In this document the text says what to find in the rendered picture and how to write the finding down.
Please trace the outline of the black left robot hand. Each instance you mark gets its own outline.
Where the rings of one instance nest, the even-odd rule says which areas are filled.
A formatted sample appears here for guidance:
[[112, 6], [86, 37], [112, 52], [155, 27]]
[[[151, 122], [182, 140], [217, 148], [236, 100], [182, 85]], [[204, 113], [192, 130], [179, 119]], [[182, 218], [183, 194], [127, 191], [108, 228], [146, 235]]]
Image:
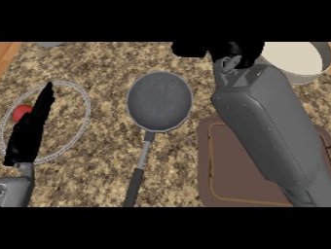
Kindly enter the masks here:
[[31, 111], [22, 115], [13, 126], [3, 161], [6, 166], [13, 166], [18, 162], [34, 162], [36, 160], [44, 122], [53, 101], [52, 83], [47, 83], [36, 99]]

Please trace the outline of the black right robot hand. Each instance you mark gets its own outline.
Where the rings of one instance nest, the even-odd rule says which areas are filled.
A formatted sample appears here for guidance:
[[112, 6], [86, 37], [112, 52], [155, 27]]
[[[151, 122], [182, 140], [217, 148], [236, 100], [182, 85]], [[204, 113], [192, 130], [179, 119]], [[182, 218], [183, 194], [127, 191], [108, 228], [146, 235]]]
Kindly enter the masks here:
[[263, 42], [189, 42], [177, 41], [171, 45], [173, 54], [180, 57], [204, 58], [210, 53], [213, 61], [223, 57], [239, 55], [241, 62], [236, 69], [250, 68], [261, 54], [264, 47]]

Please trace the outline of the brown tray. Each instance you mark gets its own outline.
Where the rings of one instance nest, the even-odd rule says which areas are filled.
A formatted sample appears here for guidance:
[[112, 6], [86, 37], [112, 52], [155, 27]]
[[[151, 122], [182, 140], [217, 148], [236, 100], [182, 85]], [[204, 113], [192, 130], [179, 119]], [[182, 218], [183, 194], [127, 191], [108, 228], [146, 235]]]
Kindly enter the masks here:
[[[322, 156], [331, 175], [331, 136], [315, 125]], [[197, 187], [208, 207], [291, 207], [279, 186], [267, 181], [250, 158], [233, 130], [223, 120], [201, 120], [197, 131]]]

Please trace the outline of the red fruit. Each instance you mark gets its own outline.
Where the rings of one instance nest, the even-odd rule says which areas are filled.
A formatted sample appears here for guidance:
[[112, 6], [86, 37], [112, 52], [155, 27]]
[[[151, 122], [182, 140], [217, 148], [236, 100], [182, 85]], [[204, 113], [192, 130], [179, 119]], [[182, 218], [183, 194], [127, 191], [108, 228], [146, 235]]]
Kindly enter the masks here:
[[33, 107], [30, 105], [19, 105], [16, 108], [15, 108], [15, 111], [13, 111], [13, 121], [18, 122], [24, 116], [25, 113], [30, 113], [31, 112], [31, 109]]

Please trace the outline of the cream round pot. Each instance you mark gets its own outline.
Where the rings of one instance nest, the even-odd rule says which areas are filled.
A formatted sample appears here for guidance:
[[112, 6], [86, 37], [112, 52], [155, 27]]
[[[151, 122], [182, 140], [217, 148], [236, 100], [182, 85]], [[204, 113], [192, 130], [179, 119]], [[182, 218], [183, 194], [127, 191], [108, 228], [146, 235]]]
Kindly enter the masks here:
[[266, 42], [259, 64], [273, 65], [292, 85], [306, 85], [331, 68], [331, 45], [328, 42]]

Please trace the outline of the grey frying pan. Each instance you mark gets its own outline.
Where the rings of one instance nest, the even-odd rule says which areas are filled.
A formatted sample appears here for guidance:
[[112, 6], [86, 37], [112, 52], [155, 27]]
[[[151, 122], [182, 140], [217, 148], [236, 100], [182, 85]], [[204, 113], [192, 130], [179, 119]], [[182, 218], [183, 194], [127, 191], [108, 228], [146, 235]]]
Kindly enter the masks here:
[[189, 117], [194, 94], [188, 82], [167, 71], [143, 74], [127, 94], [127, 111], [137, 127], [145, 130], [143, 146], [135, 169], [124, 207], [133, 207], [142, 180], [143, 163], [155, 134], [177, 128]]

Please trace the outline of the grey round object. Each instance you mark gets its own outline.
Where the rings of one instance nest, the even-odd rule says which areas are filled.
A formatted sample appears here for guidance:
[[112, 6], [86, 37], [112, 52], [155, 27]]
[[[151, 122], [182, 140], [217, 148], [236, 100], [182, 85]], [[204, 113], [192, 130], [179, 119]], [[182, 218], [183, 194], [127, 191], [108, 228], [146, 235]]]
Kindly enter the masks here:
[[53, 48], [65, 44], [65, 42], [36, 42], [36, 44], [43, 48]]

